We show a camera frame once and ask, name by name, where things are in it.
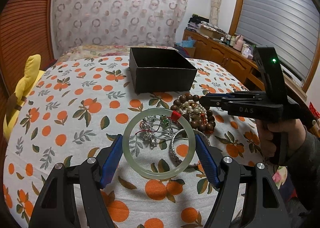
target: wooden bead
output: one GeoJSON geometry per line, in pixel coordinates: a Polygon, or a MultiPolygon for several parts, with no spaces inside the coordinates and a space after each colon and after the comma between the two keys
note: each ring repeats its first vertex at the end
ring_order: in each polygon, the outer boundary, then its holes
{"type": "Polygon", "coordinates": [[[180,100],[176,99],[173,101],[173,104],[179,107],[181,105],[181,102],[180,100]]]}
{"type": "Polygon", "coordinates": [[[213,126],[213,128],[216,126],[216,122],[215,121],[209,121],[209,123],[213,126]]]}
{"type": "Polygon", "coordinates": [[[199,123],[197,122],[197,121],[192,121],[191,123],[191,127],[193,128],[193,129],[196,129],[196,128],[198,128],[198,126],[199,126],[199,123]]]}
{"type": "Polygon", "coordinates": [[[213,115],[212,110],[207,110],[207,111],[206,111],[206,113],[207,113],[207,116],[208,116],[208,117],[210,117],[210,116],[212,116],[212,115],[213,115]]]}
{"type": "Polygon", "coordinates": [[[213,126],[212,126],[212,124],[210,124],[210,123],[208,123],[208,124],[206,125],[206,128],[207,128],[207,131],[212,131],[212,130],[213,130],[213,126]]]}
{"type": "Polygon", "coordinates": [[[170,107],[170,110],[177,110],[178,109],[178,106],[176,106],[176,105],[172,105],[171,107],[170,107]]]}
{"type": "Polygon", "coordinates": [[[200,124],[198,126],[198,130],[201,131],[201,132],[204,132],[206,130],[206,126],[204,124],[200,124]]]}
{"type": "Polygon", "coordinates": [[[181,103],[184,103],[184,102],[187,101],[187,98],[186,98],[185,95],[182,95],[182,96],[180,96],[179,100],[180,100],[181,103]]]}
{"type": "Polygon", "coordinates": [[[191,94],[185,94],[187,101],[192,100],[193,99],[193,95],[191,94]]]}
{"type": "Polygon", "coordinates": [[[207,119],[208,119],[208,121],[214,121],[214,120],[215,120],[215,118],[214,118],[214,116],[213,116],[213,115],[211,115],[211,116],[210,116],[210,117],[208,117],[207,119]]]}
{"type": "Polygon", "coordinates": [[[192,98],[192,100],[194,100],[195,102],[198,102],[199,99],[200,99],[199,95],[196,95],[196,94],[192,98]]]}

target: jade bangle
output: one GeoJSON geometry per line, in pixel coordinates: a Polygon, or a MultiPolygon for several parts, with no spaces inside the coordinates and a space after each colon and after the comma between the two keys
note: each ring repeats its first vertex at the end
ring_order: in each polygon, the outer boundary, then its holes
{"type": "Polygon", "coordinates": [[[172,111],[168,109],[161,109],[161,108],[152,108],[148,110],[144,110],[137,114],[133,119],[129,122],[127,127],[124,130],[123,134],[123,139],[122,139],[122,149],[123,149],[123,154],[125,159],[127,160],[128,164],[132,169],[137,172],[139,175],[149,178],[149,179],[168,179],[172,178],[182,171],[184,171],[192,161],[193,155],[195,154],[196,151],[196,139],[195,139],[195,134],[193,132],[193,129],[191,128],[190,124],[188,121],[180,117],[178,119],[178,122],[182,125],[182,127],[185,129],[189,141],[189,148],[188,148],[188,153],[185,157],[185,159],[182,161],[182,163],[177,166],[176,168],[168,171],[168,172],[163,172],[163,173],[155,173],[152,171],[149,171],[147,169],[144,169],[141,167],[133,158],[131,155],[130,149],[129,149],[129,137],[130,134],[135,127],[137,123],[139,123],[143,118],[151,115],[165,115],[170,117],[172,115],[172,111]]]}

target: wooden dresser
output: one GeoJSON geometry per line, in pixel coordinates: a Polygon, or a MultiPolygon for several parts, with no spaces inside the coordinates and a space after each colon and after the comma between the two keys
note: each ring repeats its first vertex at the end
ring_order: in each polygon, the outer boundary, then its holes
{"type": "Polygon", "coordinates": [[[194,58],[215,62],[234,75],[249,90],[264,90],[261,74],[254,61],[232,47],[215,42],[196,32],[184,31],[183,40],[196,40],[194,58]]]}

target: window frame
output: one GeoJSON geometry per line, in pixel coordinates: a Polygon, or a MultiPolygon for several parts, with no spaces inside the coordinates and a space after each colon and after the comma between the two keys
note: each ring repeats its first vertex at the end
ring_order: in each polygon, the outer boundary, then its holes
{"type": "MultiPolygon", "coordinates": [[[[238,27],[238,23],[239,23],[239,19],[240,19],[240,14],[241,14],[241,10],[242,10],[242,5],[243,5],[243,0],[237,0],[236,1],[236,7],[235,7],[235,11],[233,13],[233,18],[231,21],[231,25],[230,25],[230,29],[229,29],[229,34],[230,35],[234,35],[236,32],[236,29],[238,27]]],[[[310,84],[313,80],[313,77],[316,73],[318,64],[319,64],[319,60],[320,60],[320,34],[318,36],[318,42],[316,45],[316,50],[313,56],[313,60],[312,60],[312,64],[311,67],[309,69],[309,73],[306,77],[306,80],[304,82],[304,85],[302,87],[302,90],[306,93],[310,87],[310,84]]]]}

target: wire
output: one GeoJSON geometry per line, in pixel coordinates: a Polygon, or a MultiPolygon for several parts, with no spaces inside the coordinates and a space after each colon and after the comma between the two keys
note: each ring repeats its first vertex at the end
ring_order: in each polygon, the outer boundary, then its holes
{"type": "Polygon", "coordinates": [[[169,117],[166,116],[166,117],[160,122],[159,127],[158,127],[158,129],[157,129],[156,131],[151,131],[150,129],[148,129],[148,130],[140,130],[140,131],[136,132],[135,135],[137,135],[138,133],[143,132],[143,131],[152,132],[152,133],[157,132],[157,131],[160,129],[161,123],[162,123],[164,120],[166,120],[166,119],[169,119],[169,117]]]}

